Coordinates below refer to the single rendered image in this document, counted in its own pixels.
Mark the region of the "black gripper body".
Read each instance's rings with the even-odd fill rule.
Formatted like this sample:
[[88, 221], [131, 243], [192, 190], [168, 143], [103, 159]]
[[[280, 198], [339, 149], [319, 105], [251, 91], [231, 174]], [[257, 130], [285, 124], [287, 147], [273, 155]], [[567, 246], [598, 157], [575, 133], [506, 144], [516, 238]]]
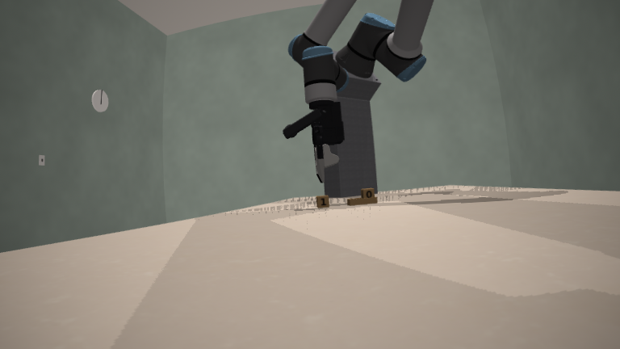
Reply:
[[[322, 108], [325, 107], [326, 112], [323, 112]], [[315, 108], [315, 109], [314, 109]], [[341, 104], [340, 102], [334, 102], [332, 100], [317, 100], [309, 103], [309, 109], [318, 109], [321, 113], [321, 117], [312, 122], [312, 143], [316, 146], [316, 131], [320, 132], [322, 136], [322, 145], [336, 145], [341, 144], [344, 138], [343, 121], [341, 121]], [[328, 110], [328, 111], [327, 111]], [[335, 121], [335, 122], [332, 122]], [[321, 123], [320, 122], [332, 122]], [[314, 143], [315, 135], [315, 143]], [[329, 142], [324, 142], [329, 141]]]

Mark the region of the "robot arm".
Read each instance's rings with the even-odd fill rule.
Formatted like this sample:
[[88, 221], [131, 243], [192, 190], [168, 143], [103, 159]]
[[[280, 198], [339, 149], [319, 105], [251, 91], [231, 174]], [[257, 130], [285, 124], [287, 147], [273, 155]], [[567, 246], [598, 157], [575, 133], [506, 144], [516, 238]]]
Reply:
[[382, 16], [365, 14], [335, 61], [327, 43], [356, 1], [325, 0], [307, 30], [288, 46], [289, 55], [304, 67], [307, 104], [336, 102], [337, 92], [349, 83], [347, 71], [369, 78], [375, 59], [402, 82], [413, 78], [426, 63], [421, 37], [434, 0], [401, 0], [396, 26]]

